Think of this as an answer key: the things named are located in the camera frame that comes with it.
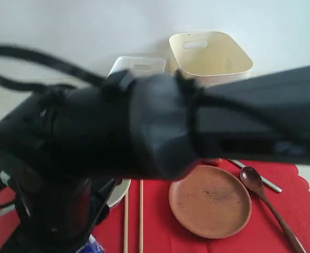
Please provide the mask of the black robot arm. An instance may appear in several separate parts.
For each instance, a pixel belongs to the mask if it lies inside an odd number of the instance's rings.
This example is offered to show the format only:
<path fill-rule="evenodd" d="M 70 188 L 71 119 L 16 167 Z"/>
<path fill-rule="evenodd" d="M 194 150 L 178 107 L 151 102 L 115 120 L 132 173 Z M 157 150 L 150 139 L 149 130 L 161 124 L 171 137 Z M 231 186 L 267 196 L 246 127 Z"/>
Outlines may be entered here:
<path fill-rule="evenodd" d="M 118 178 L 181 178 L 201 159 L 310 164 L 310 66 L 203 88 L 181 74 L 0 86 L 31 95 L 0 120 L 21 224 L 2 252 L 75 252 Z"/>

